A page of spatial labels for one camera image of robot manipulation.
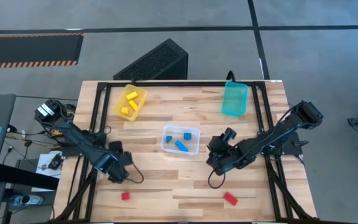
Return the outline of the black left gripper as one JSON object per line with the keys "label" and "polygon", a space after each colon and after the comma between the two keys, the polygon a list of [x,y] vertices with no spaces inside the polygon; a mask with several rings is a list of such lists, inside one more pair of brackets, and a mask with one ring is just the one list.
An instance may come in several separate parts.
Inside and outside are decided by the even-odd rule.
{"label": "black left gripper", "polygon": [[121,184],[129,177],[125,166],[133,164],[132,154],[130,152],[124,152],[121,141],[110,142],[109,150],[115,153],[122,153],[119,155],[118,160],[113,162],[109,170],[109,180],[112,183]]}

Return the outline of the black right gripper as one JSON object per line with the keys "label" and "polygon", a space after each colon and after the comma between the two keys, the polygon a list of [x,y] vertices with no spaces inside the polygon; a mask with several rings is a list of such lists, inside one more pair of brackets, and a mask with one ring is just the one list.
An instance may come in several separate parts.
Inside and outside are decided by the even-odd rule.
{"label": "black right gripper", "polygon": [[240,163],[236,162],[239,158],[239,151],[232,150],[233,146],[229,144],[229,141],[236,136],[235,130],[227,128],[224,136],[213,136],[207,145],[209,154],[206,163],[218,176],[233,169],[241,169]]}

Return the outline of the teal translucent plastic bin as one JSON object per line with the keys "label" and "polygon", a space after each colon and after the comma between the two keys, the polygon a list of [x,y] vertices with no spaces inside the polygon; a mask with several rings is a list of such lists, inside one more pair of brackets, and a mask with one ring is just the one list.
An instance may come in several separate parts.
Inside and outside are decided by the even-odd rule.
{"label": "teal translucent plastic bin", "polygon": [[243,83],[226,82],[224,87],[222,114],[240,117],[247,110],[248,86]]}

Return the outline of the yellow translucent plastic bin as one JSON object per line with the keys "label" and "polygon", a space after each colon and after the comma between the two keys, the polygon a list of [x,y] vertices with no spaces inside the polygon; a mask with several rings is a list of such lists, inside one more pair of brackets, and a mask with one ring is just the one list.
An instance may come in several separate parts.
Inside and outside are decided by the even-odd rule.
{"label": "yellow translucent plastic bin", "polygon": [[[134,109],[130,106],[129,101],[126,98],[126,95],[132,93],[133,91],[136,91],[138,94],[138,97],[132,99],[139,107],[137,111],[134,111]],[[128,121],[135,121],[146,99],[147,99],[147,91],[145,89],[135,85],[128,84],[124,87],[123,91],[121,92],[118,99],[116,100],[116,103],[113,106],[113,111],[121,118],[124,118]],[[127,107],[129,109],[128,115],[124,115],[121,113],[121,109],[123,107]]]}

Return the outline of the clear plastic bin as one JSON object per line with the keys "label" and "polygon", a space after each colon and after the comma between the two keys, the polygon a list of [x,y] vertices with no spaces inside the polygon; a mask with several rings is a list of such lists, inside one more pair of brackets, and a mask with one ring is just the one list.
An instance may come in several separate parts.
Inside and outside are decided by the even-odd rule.
{"label": "clear plastic bin", "polygon": [[[183,138],[183,135],[185,133],[191,133],[190,140],[185,140]],[[173,137],[170,142],[166,142],[167,136]],[[163,128],[160,147],[165,152],[185,154],[185,155],[196,155],[200,149],[200,136],[201,133],[199,129],[166,125]],[[179,150],[179,148],[177,148],[175,145],[176,140],[181,141],[188,148],[188,152],[182,152],[181,150]]]}

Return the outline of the small black device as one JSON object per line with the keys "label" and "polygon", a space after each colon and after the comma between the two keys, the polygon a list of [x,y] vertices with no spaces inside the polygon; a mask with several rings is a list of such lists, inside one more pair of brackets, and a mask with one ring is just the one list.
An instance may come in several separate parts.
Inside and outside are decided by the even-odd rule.
{"label": "small black device", "polygon": [[57,170],[63,162],[63,157],[60,154],[56,154],[53,159],[50,161],[48,168],[52,170]]}

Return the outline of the red rectangular block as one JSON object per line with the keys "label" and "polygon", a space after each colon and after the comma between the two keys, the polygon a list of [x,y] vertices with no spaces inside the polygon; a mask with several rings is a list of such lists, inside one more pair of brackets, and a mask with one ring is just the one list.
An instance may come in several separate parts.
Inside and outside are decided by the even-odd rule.
{"label": "red rectangular block", "polygon": [[233,206],[236,206],[236,204],[238,203],[238,199],[229,192],[226,192],[223,198]]}

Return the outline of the white paper sheet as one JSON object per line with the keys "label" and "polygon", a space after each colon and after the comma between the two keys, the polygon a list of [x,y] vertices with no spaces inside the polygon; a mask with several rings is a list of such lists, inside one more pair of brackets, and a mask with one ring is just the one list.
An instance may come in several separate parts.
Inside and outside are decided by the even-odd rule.
{"label": "white paper sheet", "polygon": [[41,154],[39,156],[39,160],[37,162],[36,173],[51,176],[51,177],[55,177],[55,178],[59,179],[60,176],[61,176],[61,173],[62,173],[62,165],[60,165],[56,169],[49,168],[48,166],[52,162],[52,159],[56,155],[61,156],[61,154],[62,154],[61,151],[52,151],[52,152],[50,152],[48,154]]}

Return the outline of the black computer case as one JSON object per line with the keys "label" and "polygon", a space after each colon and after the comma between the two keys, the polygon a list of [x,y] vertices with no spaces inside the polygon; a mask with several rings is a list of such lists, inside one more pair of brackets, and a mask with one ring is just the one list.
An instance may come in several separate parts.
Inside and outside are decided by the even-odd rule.
{"label": "black computer case", "polygon": [[113,80],[187,80],[188,53],[167,39],[113,76]]}

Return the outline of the clear water bottle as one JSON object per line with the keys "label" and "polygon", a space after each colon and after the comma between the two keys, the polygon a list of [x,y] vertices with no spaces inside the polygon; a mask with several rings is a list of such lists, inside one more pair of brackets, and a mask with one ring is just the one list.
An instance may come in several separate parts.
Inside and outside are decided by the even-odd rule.
{"label": "clear water bottle", "polygon": [[9,199],[9,206],[11,208],[19,208],[22,205],[40,205],[43,202],[44,198],[38,195],[13,195]]}

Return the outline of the black hazard-striped floor mat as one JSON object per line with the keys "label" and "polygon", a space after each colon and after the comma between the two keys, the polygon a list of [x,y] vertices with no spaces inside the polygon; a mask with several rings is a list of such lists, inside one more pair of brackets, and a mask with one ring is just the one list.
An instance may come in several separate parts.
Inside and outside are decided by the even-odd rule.
{"label": "black hazard-striped floor mat", "polygon": [[78,32],[0,35],[0,68],[74,66],[84,36]]}

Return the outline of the black aluminium table frame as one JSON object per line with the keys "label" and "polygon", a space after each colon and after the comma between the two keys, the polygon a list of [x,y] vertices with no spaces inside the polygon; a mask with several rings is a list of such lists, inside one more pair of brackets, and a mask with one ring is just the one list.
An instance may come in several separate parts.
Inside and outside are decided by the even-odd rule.
{"label": "black aluminium table frame", "polygon": [[[97,178],[92,222],[274,220],[263,157],[222,179],[212,175],[206,164],[206,146],[226,128],[234,129],[238,139],[245,139],[276,123],[288,109],[282,82],[266,81],[264,89],[250,90],[247,111],[240,118],[221,113],[224,82],[158,82],[155,86],[143,82],[147,99],[135,121],[118,117],[112,108],[124,86],[124,82],[113,82],[110,97],[102,104],[108,105],[108,139],[121,141],[133,155],[134,165],[128,168],[131,180],[113,184],[106,176]],[[199,153],[164,152],[160,142],[166,125],[199,129]],[[129,192],[131,198],[123,201],[123,192]],[[223,198],[226,192],[238,199],[236,206]]]}

